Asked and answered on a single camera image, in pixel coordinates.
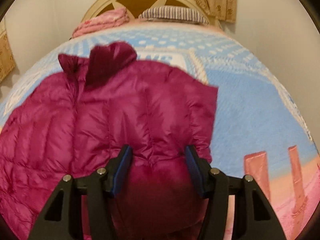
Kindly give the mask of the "beige patterned curtain left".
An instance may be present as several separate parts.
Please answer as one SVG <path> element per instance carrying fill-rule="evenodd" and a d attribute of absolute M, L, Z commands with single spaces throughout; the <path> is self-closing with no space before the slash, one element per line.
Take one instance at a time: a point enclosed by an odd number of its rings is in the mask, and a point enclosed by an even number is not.
<path fill-rule="evenodd" d="M 15 67 L 16 62 L 10 48 L 5 19 L 2 19 L 0 33 L 0 82 L 2 82 Z"/>

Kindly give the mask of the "blue pink jeans-print bedspread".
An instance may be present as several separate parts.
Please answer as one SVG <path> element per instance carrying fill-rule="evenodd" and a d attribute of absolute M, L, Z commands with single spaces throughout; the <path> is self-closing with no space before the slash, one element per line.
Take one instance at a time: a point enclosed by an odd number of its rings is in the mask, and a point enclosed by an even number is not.
<path fill-rule="evenodd" d="M 247 48 L 213 27 L 134 23 L 65 42 L 35 63 L 1 103 L 1 123 L 48 75 L 59 53 L 89 55 L 93 46 L 126 41 L 140 59 L 179 67 L 219 88 L 213 165 L 251 174 L 270 200 L 288 239 L 307 225 L 319 202 L 319 153 L 290 94 Z"/>

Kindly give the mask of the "folded pink floral blanket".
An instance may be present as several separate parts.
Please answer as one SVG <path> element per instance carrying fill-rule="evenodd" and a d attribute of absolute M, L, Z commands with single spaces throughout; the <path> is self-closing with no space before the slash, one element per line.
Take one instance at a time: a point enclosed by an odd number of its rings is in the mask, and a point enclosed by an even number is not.
<path fill-rule="evenodd" d="M 94 33 L 96 31 L 121 26 L 130 21 L 125 7 L 109 10 L 103 14 L 80 23 L 72 33 L 72 38 Z"/>

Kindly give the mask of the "striped pillow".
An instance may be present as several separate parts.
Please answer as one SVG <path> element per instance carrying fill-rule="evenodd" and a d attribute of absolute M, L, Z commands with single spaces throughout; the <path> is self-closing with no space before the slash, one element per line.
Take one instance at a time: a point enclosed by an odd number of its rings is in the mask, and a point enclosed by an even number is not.
<path fill-rule="evenodd" d="M 139 19 L 145 20 L 164 20 L 174 22 L 186 22 L 192 24 L 208 25 L 207 18 L 198 10 L 186 7 L 177 7 L 170 5 L 163 5 L 160 7 L 153 7 L 143 11 Z"/>

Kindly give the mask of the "magenta puffer down jacket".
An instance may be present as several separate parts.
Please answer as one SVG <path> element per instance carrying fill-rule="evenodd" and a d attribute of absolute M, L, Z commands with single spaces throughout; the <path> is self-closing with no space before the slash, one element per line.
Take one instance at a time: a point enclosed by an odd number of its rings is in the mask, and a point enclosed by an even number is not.
<path fill-rule="evenodd" d="M 138 60 L 125 42 L 89 57 L 60 54 L 1 131 L 1 215 L 26 239 L 64 175 L 84 177 L 133 150 L 112 200 L 120 239 L 196 239 L 207 202 L 191 182 L 184 149 L 212 161 L 218 88 L 170 65 Z"/>

